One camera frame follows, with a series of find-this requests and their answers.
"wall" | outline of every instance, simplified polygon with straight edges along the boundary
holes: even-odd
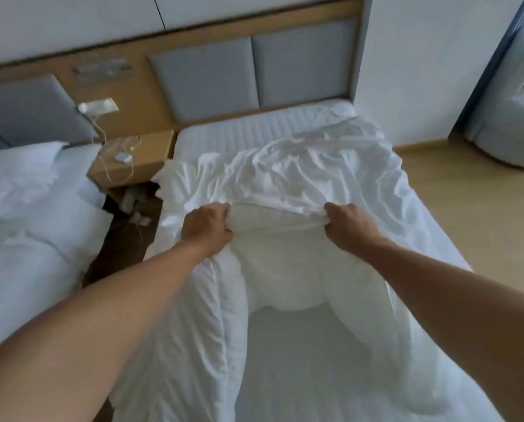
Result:
[[[522,0],[365,0],[352,90],[395,145],[446,138]]]
[[[0,63],[320,0],[156,1],[0,0]]]

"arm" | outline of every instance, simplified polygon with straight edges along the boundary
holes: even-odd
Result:
[[[509,421],[524,421],[524,294],[381,237],[355,205],[325,205],[328,238],[369,263]]]
[[[0,345],[0,421],[91,421],[194,267],[232,238],[229,205],[188,213],[182,240],[51,308]]]

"wooden headboard frame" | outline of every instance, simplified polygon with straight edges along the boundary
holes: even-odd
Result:
[[[363,0],[334,1],[3,66],[0,67],[0,83],[53,74],[76,103],[113,98],[120,111],[103,116],[99,123],[110,137],[147,134],[167,129],[179,131],[192,124],[199,124],[200,121],[183,124],[174,120],[148,55],[175,48],[358,17],[362,9]],[[127,59],[132,66],[131,73],[101,83],[81,84],[76,80],[74,68],[112,58]]]

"wooden nightstand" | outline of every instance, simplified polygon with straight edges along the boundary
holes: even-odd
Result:
[[[141,135],[140,143],[137,136],[109,139],[90,166],[88,176],[119,203],[123,196],[120,188],[149,182],[164,166],[174,143],[173,130]],[[131,154],[132,163],[125,164],[115,159],[122,151]]]

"power socket panel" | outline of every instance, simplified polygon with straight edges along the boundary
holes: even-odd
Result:
[[[83,102],[78,105],[78,111],[87,117],[97,118],[107,113],[119,111],[113,99],[101,99],[99,101]]]

